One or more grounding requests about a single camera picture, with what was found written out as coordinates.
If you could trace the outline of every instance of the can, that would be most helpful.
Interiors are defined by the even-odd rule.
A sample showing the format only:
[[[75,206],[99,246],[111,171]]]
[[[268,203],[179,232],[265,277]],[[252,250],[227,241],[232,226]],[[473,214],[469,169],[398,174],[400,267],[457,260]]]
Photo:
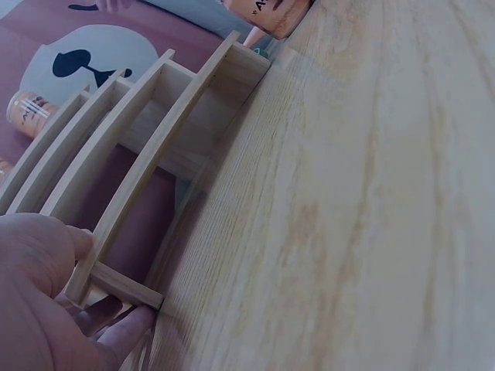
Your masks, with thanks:
[[[18,131],[34,139],[58,109],[33,91],[19,91],[7,106],[7,120]]]
[[[312,0],[220,0],[231,12],[276,39],[285,39],[306,15]]]

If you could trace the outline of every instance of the finger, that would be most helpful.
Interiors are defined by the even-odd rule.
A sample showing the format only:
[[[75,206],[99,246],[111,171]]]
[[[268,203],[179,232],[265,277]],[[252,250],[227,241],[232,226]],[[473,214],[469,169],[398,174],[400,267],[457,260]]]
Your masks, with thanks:
[[[51,298],[69,280],[76,254],[83,257],[92,246],[87,233],[39,214],[1,216],[0,236],[0,250],[5,252],[0,264],[25,276]]]
[[[105,327],[103,327],[100,331],[98,331],[96,334],[94,334],[93,336],[91,336],[91,338],[94,341],[97,341],[105,333],[105,331],[108,330],[108,328],[110,328],[111,326],[115,325],[117,322],[120,322],[122,319],[124,319],[125,317],[127,317],[129,315],[129,313],[131,313],[135,309],[136,309],[136,307],[130,307],[127,311],[123,311],[120,315],[118,315],[117,317],[115,317],[114,319],[112,319],[109,323],[107,323],[107,325]]]
[[[73,307],[72,301],[70,301],[64,294],[57,295],[55,302],[64,309],[71,309]]]
[[[98,339],[97,344],[109,369],[121,366],[154,321],[155,313],[150,308],[139,307]]]
[[[67,229],[69,230],[70,238],[72,238],[76,260],[83,259],[93,246],[93,234],[89,230],[80,230],[75,226],[68,226]]]
[[[117,298],[107,296],[105,299],[91,305],[74,317],[85,336],[92,336],[109,323],[122,309],[122,303]]]

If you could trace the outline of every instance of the desk organizer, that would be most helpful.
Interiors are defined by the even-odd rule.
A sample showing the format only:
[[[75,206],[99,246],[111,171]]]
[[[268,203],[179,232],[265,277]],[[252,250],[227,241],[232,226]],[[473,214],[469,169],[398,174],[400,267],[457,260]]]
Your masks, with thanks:
[[[173,62],[168,50],[137,83],[121,71],[94,94],[83,90],[71,97],[0,188],[0,215],[41,213],[69,223],[114,147],[120,143],[138,154],[94,230],[92,253],[78,262],[66,286],[75,305],[84,306],[93,284],[131,305],[160,309],[160,293],[104,259],[155,168],[192,180],[265,75],[269,62],[237,38],[230,34],[199,73]],[[160,273],[152,269],[146,282]]]

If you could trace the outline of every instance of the light wood surface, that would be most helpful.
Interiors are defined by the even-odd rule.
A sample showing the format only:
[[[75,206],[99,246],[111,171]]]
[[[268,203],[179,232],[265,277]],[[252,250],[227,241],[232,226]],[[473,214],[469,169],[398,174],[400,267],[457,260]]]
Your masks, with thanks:
[[[227,139],[150,369],[493,369],[492,0],[316,2]]]

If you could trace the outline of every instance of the white graphic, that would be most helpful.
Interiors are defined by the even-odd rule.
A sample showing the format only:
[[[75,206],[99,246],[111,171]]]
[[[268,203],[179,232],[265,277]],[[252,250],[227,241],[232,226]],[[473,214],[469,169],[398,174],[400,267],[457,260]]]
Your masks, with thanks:
[[[127,70],[128,79],[135,82],[157,59],[155,47],[135,31],[84,26],[41,46],[22,77],[20,90],[35,91],[60,106],[88,84],[94,92],[115,70]]]

